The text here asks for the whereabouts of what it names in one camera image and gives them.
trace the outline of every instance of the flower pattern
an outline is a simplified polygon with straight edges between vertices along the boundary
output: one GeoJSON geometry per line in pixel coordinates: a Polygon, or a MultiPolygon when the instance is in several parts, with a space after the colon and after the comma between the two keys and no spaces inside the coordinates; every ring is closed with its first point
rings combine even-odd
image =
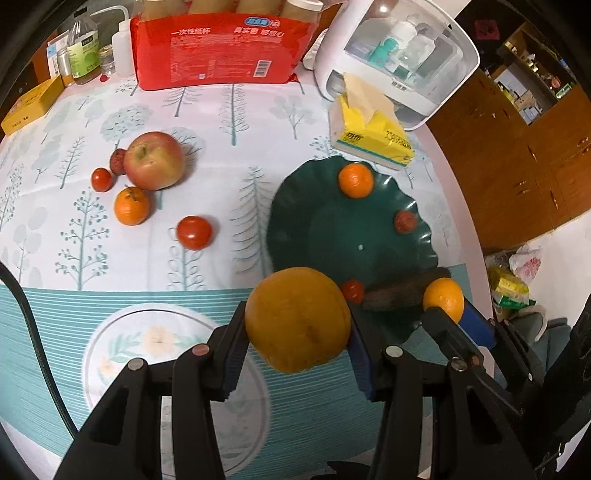
{"type": "Polygon", "coordinates": [[[165,327],[151,325],[142,335],[144,349],[152,356],[159,358],[172,353],[176,335],[169,332],[165,327]]]}

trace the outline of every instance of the tomato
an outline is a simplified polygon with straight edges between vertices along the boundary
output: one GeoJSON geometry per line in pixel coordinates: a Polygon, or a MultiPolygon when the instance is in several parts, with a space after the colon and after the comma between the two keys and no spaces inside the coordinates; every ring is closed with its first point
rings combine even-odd
{"type": "Polygon", "coordinates": [[[178,241],[187,250],[201,250],[209,245],[212,239],[213,228],[203,217],[188,216],[177,225],[178,241]]]}
{"type": "Polygon", "coordinates": [[[114,210],[124,225],[139,225],[150,215],[150,197],[142,189],[127,187],[117,194],[114,210]]]}
{"type": "Polygon", "coordinates": [[[123,148],[118,148],[111,154],[109,159],[109,167],[111,172],[115,175],[125,175],[125,167],[123,166],[123,159],[125,158],[125,151],[123,148]]]}
{"type": "Polygon", "coordinates": [[[92,172],[90,183],[97,192],[108,192],[113,186],[113,175],[106,168],[97,168],[92,172]]]}
{"type": "Polygon", "coordinates": [[[406,235],[418,226],[417,216],[407,210],[400,210],[394,216],[394,230],[396,233],[406,235]]]}
{"type": "Polygon", "coordinates": [[[365,296],[365,287],[360,281],[355,279],[346,281],[340,290],[343,292],[345,300],[361,305],[365,296]]]}

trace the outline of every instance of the yellow box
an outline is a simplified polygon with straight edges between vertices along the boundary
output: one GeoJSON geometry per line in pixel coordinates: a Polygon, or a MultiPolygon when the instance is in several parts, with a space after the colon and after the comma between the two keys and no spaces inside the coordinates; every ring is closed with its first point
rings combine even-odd
{"type": "Polygon", "coordinates": [[[340,95],[329,112],[330,140],[339,150],[386,167],[404,168],[414,157],[404,130],[384,113],[376,111],[366,124],[347,94],[340,95]]]}
{"type": "Polygon", "coordinates": [[[45,115],[64,90],[61,76],[46,80],[22,95],[0,124],[4,133],[11,135],[25,125],[45,115]]]}

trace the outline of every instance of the orange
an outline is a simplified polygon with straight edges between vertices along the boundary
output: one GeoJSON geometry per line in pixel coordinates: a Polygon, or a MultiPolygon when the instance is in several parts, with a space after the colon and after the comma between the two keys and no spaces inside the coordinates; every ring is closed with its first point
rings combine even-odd
{"type": "Polygon", "coordinates": [[[362,199],[374,189],[374,175],[362,163],[351,163],[339,172],[339,187],[347,197],[362,199]]]}
{"type": "Polygon", "coordinates": [[[347,347],[351,313],[339,287],[307,267],[275,272],[246,302],[248,338],[260,356],[286,374],[329,362],[347,347]]]}
{"type": "Polygon", "coordinates": [[[454,322],[458,323],[464,313],[464,294],[451,278],[438,278],[425,290],[423,309],[441,307],[454,322]]]}
{"type": "Polygon", "coordinates": [[[142,189],[127,187],[115,198],[115,216],[124,225],[139,225],[150,214],[150,197],[142,189]]]}

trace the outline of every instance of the red apple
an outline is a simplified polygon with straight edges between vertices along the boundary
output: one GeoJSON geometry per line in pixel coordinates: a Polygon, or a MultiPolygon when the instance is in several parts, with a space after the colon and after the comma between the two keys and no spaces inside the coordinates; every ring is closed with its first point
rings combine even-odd
{"type": "Polygon", "coordinates": [[[144,190],[160,190],[181,179],[185,156],[174,137],[148,132],[131,142],[123,165],[133,184],[144,190]]]}

